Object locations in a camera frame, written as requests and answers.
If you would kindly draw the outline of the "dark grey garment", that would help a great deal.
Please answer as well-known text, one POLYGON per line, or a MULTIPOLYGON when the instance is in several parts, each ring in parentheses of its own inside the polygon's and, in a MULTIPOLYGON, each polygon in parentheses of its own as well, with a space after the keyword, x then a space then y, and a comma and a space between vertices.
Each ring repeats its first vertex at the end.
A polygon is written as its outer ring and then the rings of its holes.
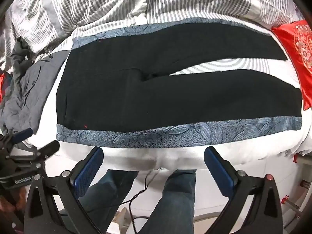
POLYGON ((22 77, 32 64, 34 64, 35 54, 31 51, 27 41, 23 37, 16 39, 14 48, 11 52, 11 64, 13 75, 22 77))

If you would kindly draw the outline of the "grey jacket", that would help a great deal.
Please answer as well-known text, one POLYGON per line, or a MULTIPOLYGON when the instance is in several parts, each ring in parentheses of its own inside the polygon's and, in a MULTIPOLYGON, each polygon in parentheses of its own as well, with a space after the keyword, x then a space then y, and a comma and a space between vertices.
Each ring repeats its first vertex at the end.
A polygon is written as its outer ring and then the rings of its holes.
POLYGON ((55 52, 36 63, 14 56, 17 72, 1 102, 3 133, 31 128, 36 134, 45 102, 69 53, 55 52))

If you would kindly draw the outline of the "black blanket with blue border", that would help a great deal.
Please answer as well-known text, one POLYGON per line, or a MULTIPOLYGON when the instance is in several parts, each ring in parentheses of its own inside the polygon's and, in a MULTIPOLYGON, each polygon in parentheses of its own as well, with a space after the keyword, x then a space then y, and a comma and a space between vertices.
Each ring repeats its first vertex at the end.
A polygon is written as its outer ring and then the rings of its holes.
POLYGON ((57 139, 117 148, 225 144, 302 126, 293 67, 266 31, 190 18, 78 36, 57 139))

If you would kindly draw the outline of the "person leg in jeans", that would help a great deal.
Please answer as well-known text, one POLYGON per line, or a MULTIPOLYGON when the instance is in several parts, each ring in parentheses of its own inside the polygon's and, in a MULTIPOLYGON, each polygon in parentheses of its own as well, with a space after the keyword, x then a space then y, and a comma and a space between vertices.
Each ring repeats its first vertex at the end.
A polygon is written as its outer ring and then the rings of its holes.
POLYGON ((176 170, 167 178, 159 200, 139 233, 194 233, 196 170, 176 170))
POLYGON ((105 233, 137 177, 136 171, 108 170, 79 202, 91 221, 105 233))

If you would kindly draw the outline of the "grey white striped duvet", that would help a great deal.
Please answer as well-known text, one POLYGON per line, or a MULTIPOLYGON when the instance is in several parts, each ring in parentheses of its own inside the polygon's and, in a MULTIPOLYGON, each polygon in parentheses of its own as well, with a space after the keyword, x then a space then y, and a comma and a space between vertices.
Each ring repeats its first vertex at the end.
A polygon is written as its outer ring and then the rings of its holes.
POLYGON ((13 72, 18 37, 41 59, 69 36, 187 18, 247 20, 271 28, 302 15, 293 0, 14 0, 1 20, 1 69, 13 72))

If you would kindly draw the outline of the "white striped mattress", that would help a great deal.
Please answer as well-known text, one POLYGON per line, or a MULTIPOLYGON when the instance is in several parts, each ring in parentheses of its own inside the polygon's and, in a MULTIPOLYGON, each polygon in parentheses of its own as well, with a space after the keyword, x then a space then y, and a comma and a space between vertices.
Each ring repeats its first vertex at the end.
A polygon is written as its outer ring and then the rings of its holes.
MULTIPOLYGON (((62 76, 58 77, 48 95, 43 108, 39 130, 28 139, 28 142, 45 146, 57 135, 56 91, 62 76)), ((262 160, 267 157, 291 155, 293 153, 311 152, 311 111, 303 113, 303 127, 297 132, 280 132, 275 135, 247 139, 243 141, 216 145, 222 157, 233 165, 262 160)), ((204 146, 184 148, 104 148, 104 164, 107 168, 127 171, 143 171, 165 168, 204 168, 204 146)))

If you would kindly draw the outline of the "red embroidered pillow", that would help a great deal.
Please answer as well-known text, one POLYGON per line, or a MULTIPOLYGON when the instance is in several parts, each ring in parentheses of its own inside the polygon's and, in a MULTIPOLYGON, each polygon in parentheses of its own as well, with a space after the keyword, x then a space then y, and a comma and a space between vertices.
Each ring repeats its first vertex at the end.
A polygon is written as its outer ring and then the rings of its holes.
POLYGON ((303 109, 311 108, 311 29, 305 20, 273 27, 295 67, 303 100, 303 109))

